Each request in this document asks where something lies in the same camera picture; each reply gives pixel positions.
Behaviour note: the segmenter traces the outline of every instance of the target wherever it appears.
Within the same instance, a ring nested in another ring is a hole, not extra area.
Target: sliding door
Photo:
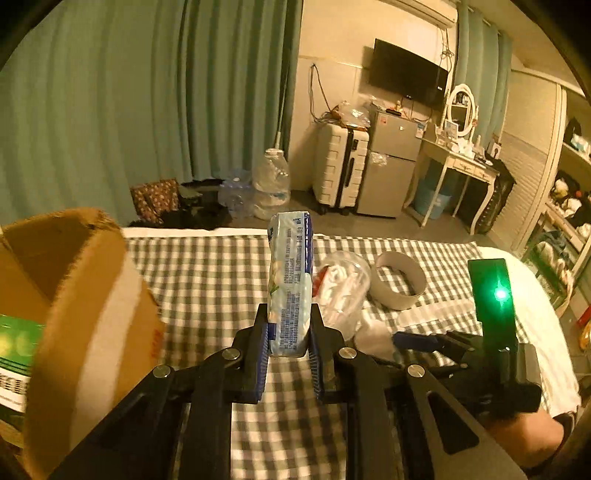
[[[565,119],[560,85],[511,72],[501,159],[517,183],[489,233],[504,250],[520,252],[534,228],[556,175]]]

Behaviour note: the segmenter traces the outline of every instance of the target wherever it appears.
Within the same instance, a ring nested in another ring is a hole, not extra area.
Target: vanity table
[[[466,193],[466,188],[468,187],[468,182],[470,179],[477,179],[479,181],[483,181],[488,184],[488,189],[486,191],[486,196],[480,205],[480,208],[476,212],[474,216],[474,220],[472,221],[472,225],[470,226],[470,235],[474,235],[476,230],[476,224],[478,219],[482,215],[482,212],[488,205],[493,192],[495,191],[495,179],[499,174],[494,168],[489,167],[488,165],[483,165],[480,162],[475,160],[470,160],[469,158],[464,157],[463,155],[459,155],[455,152],[452,152],[447,147],[442,145],[437,145],[437,143],[433,140],[428,140],[423,138],[421,144],[421,151],[429,158],[432,158],[436,162],[443,165],[441,170],[441,175],[439,176],[439,180],[437,182],[437,186],[435,187],[435,192],[433,194],[433,198],[431,199],[431,203],[429,204],[429,208],[427,209],[427,213],[421,222],[421,227],[424,227],[427,224],[427,220],[429,220],[429,215],[431,215],[431,211],[433,210],[433,206],[435,205],[435,201],[437,200],[437,195],[439,195],[439,190],[441,189],[441,185],[443,184],[443,179],[445,177],[445,173],[448,169],[456,170],[460,173],[463,173],[466,176],[466,180],[464,182],[464,186],[462,187],[462,194],[460,195],[460,199],[456,205],[456,208],[453,211],[453,217],[456,216],[457,211],[464,199],[464,195]],[[418,178],[413,178],[413,185],[411,192],[410,199],[414,198],[414,194],[417,191],[418,185]]]
[[[464,121],[462,127],[453,122],[452,118],[452,108],[458,105],[458,99],[464,97],[462,102],[462,106],[466,109],[466,120]],[[488,184],[488,189],[486,191],[486,196],[480,205],[480,208],[476,212],[474,216],[474,220],[470,226],[470,234],[474,235],[476,231],[476,224],[478,223],[478,219],[484,212],[486,205],[492,198],[492,194],[495,191],[495,179],[498,176],[498,172],[492,168],[487,166],[484,162],[480,162],[477,160],[472,160],[468,157],[474,157],[474,153],[472,150],[469,150],[466,155],[456,153],[450,148],[449,146],[458,147],[460,143],[458,138],[463,137],[468,139],[463,140],[463,145],[468,145],[470,148],[472,147],[472,137],[474,135],[474,129],[476,124],[478,123],[478,106],[475,104],[474,96],[472,95],[472,91],[470,87],[464,83],[457,85],[447,96],[446,105],[443,110],[443,114],[441,116],[441,125],[439,127],[439,131],[435,129],[433,124],[427,125],[425,136],[421,142],[421,152],[423,153],[423,157],[428,157],[440,164],[443,165],[441,170],[441,175],[439,175],[439,180],[437,182],[437,187],[435,188],[435,192],[433,197],[431,198],[431,203],[429,204],[429,208],[426,211],[423,220],[421,221],[421,227],[424,227],[427,224],[427,220],[429,220],[429,216],[431,215],[431,211],[437,201],[437,196],[439,195],[439,190],[441,189],[441,185],[443,184],[443,179],[445,178],[445,173],[447,170],[452,169],[456,170],[460,173],[463,173],[466,176],[466,180],[464,181],[464,186],[462,188],[462,194],[460,195],[460,199],[456,205],[456,208],[453,211],[453,217],[456,216],[457,211],[464,199],[464,195],[466,194],[466,188],[468,187],[468,182],[470,179],[477,179],[479,181],[483,181]],[[440,138],[442,140],[441,143],[437,142],[438,135],[446,135],[447,140]],[[410,203],[413,201],[413,198],[417,192],[418,186],[418,176],[417,171],[419,169],[415,169],[415,176],[413,177],[411,183],[411,191],[409,192],[410,195],[407,197],[407,201],[404,203],[405,207],[408,207]]]

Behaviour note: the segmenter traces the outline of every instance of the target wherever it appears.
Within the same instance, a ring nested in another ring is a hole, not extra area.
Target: suitcase
[[[312,186],[319,214],[324,215],[328,208],[337,208],[347,215],[355,206],[368,141],[367,132],[334,124],[320,127]]]

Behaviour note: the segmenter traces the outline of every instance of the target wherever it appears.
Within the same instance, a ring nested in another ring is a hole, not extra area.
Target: white sheet
[[[126,227],[122,228],[126,238],[149,237],[168,238],[177,236],[235,236],[235,235],[265,235],[264,228],[216,228],[215,230],[193,230],[175,228],[143,228]]]
[[[581,404],[569,350],[558,317],[535,275],[513,255],[497,248],[479,247],[484,258],[504,258],[509,270],[515,312],[528,338],[535,345],[542,376],[548,382],[553,417],[576,411]]]

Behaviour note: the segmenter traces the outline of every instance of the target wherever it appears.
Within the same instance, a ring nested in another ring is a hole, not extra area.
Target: pile of clothes
[[[144,183],[130,190],[139,218],[129,226],[214,230],[232,221],[228,208],[217,201],[215,188],[189,189],[170,179]]]
[[[559,170],[550,190],[550,199],[577,233],[587,240],[591,235],[591,192],[581,192],[579,182]]]

